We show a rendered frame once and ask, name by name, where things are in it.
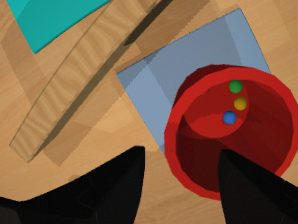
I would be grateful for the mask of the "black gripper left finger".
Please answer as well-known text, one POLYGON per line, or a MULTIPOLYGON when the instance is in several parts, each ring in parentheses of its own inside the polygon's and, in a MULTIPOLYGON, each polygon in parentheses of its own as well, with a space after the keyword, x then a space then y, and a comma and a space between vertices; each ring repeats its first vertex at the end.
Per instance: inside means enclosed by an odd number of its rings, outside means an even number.
POLYGON ((144 176, 145 147, 136 145, 37 197, 0 197, 0 224, 134 224, 144 176))

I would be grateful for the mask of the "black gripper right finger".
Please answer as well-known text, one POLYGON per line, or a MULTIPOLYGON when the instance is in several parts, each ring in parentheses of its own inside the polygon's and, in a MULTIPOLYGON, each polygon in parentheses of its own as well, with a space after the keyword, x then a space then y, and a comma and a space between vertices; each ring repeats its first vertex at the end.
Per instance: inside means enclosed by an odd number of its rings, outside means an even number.
POLYGON ((218 184, 226 224, 298 224, 298 186, 233 149, 222 149, 218 184))

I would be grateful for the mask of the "green marble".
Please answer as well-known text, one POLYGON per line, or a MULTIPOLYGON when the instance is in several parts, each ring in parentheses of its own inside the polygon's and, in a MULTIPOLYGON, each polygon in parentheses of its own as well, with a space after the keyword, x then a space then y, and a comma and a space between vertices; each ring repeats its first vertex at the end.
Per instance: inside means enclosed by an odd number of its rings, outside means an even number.
POLYGON ((231 79, 229 84, 229 89, 231 92, 238 93, 242 91, 242 83, 237 79, 231 79))

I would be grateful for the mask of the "yellow marble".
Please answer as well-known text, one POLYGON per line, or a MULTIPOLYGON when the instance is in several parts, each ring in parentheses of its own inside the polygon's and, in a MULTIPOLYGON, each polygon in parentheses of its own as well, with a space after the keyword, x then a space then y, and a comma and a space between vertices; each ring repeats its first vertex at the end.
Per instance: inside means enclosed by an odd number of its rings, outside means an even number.
POLYGON ((234 100, 235 109, 239 109, 239 111, 242 111, 243 108, 246 108, 247 101, 243 99, 243 97, 237 97, 237 99, 234 100))

